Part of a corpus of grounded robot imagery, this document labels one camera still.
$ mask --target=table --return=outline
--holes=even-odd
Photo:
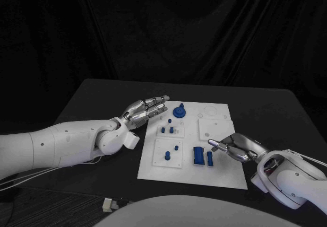
[[[271,150],[291,149],[327,162],[327,144],[290,90],[219,87],[87,79],[58,117],[66,121],[111,119],[138,99],[169,95],[173,101],[228,104],[235,131],[256,139]],[[307,202],[297,210],[285,207],[251,183],[255,163],[244,164],[248,190],[137,179],[147,126],[134,150],[123,148],[95,165],[76,165],[36,177],[23,187],[94,194],[114,200],[138,201],[163,195],[193,195],[252,207],[301,226],[323,226],[326,215]]]

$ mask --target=silver robot hand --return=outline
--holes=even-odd
[[[222,150],[239,162],[252,160],[259,163],[269,152],[269,149],[258,141],[241,133],[233,133],[222,141],[210,139],[208,143],[213,146],[212,151]]]
[[[144,125],[151,117],[161,114],[167,110],[164,102],[169,99],[169,96],[154,97],[146,100],[138,100],[128,106],[120,119],[125,123],[130,130]]]

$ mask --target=white round object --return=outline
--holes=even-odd
[[[235,203],[170,195],[141,200],[115,211],[95,227],[298,227],[287,220]]]
[[[213,106],[206,106],[205,107],[205,113],[209,115],[209,116],[215,116],[216,115],[216,113],[218,113],[218,110],[216,110],[216,108],[213,107]]]

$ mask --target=black backdrop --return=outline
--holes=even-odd
[[[101,78],[287,88],[327,136],[326,1],[6,0],[0,21],[2,134]]]

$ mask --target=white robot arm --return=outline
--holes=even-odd
[[[74,166],[95,157],[134,149],[138,136],[130,132],[167,110],[169,96],[138,100],[121,117],[65,122],[36,132],[0,136],[0,180],[42,167]]]
[[[327,214],[327,177],[303,157],[327,166],[323,162],[291,150],[269,151],[239,133],[222,141],[208,142],[213,146],[212,151],[219,149],[235,160],[258,163],[251,181],[285,206],[297,209],[308,200]]]

